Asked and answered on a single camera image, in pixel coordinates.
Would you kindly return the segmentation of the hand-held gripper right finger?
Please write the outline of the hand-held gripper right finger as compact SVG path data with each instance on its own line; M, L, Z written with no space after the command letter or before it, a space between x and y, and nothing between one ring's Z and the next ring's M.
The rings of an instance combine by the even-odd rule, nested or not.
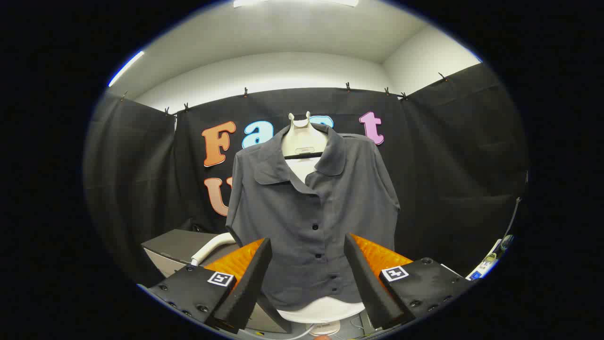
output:
M345 235L344 254L369 320L384 330L426 318L474 286L430 257L413 261L354 234Z

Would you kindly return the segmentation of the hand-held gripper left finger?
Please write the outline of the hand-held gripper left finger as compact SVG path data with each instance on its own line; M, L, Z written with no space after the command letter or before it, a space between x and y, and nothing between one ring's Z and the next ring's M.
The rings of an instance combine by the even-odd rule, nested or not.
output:
M270 239L258 239L209 265L185 265L148 295L196 325L237 333L247 326L271 259Z

